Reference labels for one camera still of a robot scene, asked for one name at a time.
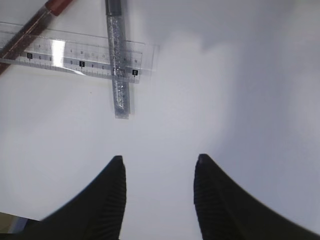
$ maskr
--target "glitter pen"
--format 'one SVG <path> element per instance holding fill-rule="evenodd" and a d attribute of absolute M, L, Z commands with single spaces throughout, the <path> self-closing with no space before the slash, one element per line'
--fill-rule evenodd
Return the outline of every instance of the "glitter pen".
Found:
<path fill-rule="evenodd" d="M 49 0 L 38 12 L 14 35 L 0 51 L 1 59 L 15 60 L 39 36 L 73 0 Z M 0 63 L 0 75 L 10 66 Z"/>
<path fill-rule="evenodd" d="M 130 113 L 129 83 L 117 80 L 124 78 L 126 52 L 124 22 L 122 17 L 121 0 L 105 0 L 105 13 L 109 42 L 110 66 L 113 76 L 112 91 L 115 117 L 128 119 Z"/>

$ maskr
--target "table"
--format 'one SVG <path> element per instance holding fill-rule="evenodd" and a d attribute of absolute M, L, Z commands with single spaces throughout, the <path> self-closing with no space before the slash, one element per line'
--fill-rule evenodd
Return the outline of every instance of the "table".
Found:
<path fill-rule="evenodd" d="M 0 3 L 26 22 L 45 0 Z M 123 155 L 121 239 L 201 239 L 193 206 L 207 153 L 258 200 L 320 233 L 320 3 L 128 0 L 127 39 L 156 46 L 133 115 L 115 119 L 112 87 L 11 66 L 0 77 L 0 212 L 40 220 Z M 77 0 L 57 30 L 106 37 L 104 1 Z"/>

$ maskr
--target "red pen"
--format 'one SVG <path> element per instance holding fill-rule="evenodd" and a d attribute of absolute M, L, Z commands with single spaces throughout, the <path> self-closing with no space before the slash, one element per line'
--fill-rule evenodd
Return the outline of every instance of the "red pen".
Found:
<path fill-rule="evenodd" d="M 49 0 L 3 47 L 0 58 L 15 60 L 73 0 Z M 0 63 L 0 75 L 10 66 Z"/>

